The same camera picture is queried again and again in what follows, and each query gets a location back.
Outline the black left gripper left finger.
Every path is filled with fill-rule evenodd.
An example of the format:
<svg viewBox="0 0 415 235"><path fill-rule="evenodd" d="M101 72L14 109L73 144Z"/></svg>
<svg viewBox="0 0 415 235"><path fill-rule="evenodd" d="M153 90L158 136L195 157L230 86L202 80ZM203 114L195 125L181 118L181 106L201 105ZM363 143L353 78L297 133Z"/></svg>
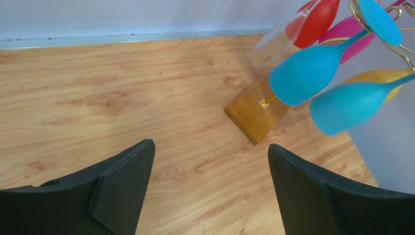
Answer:
<svg viewBox="0 0 415 235"><path fill-rule="evenodd" d="M40 186L0 192L3 235L133 235L155 157L145 139Z"/></svg>

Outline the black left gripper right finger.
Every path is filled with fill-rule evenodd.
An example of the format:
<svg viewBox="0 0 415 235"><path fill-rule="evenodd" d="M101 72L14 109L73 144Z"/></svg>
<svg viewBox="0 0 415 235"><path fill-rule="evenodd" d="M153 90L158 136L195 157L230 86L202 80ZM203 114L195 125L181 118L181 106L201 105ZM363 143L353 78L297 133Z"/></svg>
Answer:
<svg viewBox="0 0 415 235"><path fill-rule="evenodd" d="M412 235L415 196L369 186L271 144L270 172L288 235Z"/></svg>

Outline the red wine glass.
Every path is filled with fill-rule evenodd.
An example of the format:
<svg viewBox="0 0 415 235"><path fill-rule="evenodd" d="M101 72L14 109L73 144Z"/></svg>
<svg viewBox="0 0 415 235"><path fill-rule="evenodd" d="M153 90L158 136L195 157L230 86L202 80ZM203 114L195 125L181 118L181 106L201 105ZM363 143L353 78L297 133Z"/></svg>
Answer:
<svg viewBox="0 0 415 235"><path fill-rule="evenodd" d="M301 49L312 46L332 25L339 5L340 0L310 0L297 11L305 15L286 26L288 39Z"/></svg>

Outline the magenta wine glass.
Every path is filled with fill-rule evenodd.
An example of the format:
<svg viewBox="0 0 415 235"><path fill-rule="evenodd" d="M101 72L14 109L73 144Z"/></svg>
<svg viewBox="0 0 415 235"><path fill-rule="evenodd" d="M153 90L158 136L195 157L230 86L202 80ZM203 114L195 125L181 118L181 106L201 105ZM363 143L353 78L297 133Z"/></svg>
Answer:
<svg viewBox="0 0 415 235"><path fill-rule="evenodd" d="M329 29L322 37L320 37L319 45L323 45L324 43L336 45L339 43L335 42L336 40L350 38L361 30L363 30L363 27L354 19L353 16L347 17ZM373 41L374 38L374 34L369 34L368 36L358 40L353 45L351 45L343 53L340 64L345 63L363 51Z"/></svg>

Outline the yellow wine glass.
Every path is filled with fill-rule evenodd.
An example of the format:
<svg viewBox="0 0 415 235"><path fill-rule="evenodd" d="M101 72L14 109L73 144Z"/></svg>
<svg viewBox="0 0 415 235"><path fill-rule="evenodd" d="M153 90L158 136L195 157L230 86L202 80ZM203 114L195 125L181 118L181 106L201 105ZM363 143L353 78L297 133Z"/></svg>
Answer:
<svg viewBox="0 0 415 235"><path fill-rule="evenodd" d="M401 87L415 79L412 69L370 70L357 74L310 100L310 113L333 115L346 131L372 117Z"/></svg>

